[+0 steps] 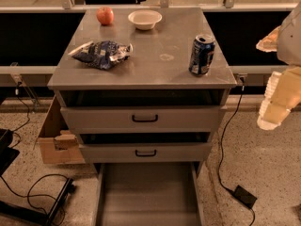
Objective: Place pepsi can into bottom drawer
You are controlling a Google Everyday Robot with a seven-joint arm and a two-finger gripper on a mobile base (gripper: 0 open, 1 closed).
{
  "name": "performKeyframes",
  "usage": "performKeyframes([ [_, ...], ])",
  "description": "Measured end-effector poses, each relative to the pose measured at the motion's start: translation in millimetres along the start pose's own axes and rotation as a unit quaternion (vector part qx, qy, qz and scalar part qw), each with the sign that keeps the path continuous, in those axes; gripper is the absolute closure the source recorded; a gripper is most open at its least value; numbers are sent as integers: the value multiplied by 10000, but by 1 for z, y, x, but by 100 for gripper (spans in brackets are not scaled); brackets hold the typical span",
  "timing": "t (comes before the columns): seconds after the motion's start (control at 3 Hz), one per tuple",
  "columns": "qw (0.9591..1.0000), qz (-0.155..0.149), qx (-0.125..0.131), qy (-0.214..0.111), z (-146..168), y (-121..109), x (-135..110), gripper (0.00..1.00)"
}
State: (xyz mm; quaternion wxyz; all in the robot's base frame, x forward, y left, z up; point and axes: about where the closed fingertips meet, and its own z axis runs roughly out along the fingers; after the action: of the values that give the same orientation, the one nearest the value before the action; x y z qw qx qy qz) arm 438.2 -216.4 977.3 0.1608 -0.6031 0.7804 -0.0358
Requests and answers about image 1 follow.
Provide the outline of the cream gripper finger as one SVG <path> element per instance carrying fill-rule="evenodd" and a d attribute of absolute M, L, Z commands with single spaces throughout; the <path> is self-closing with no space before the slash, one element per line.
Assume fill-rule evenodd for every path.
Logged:
<path fill-rule="evenodd" d="M 275 52 L 277 50 L 279 29 L 279 26 L 273 29 L 267 36 L 256 44 L 256 48 L 265 53 Z"/>
<path fill-rule="evenodd" d="M 257 124 L 262 130 L 274 130 L 301 103 L 301 68 L 289 66 L 283 73 L 272 72 Z"/>

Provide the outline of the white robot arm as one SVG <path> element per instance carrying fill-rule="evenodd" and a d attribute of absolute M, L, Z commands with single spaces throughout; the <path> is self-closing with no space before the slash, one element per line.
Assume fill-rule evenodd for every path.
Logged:
<path fill-rule="evenodd" d="M 276 52 L 288 65 L 284 72 L 272 72 L 269 77 L 257 119 L 262 130 L 274 130 L 301 103 L 301 3 L 256 48 Z"/>

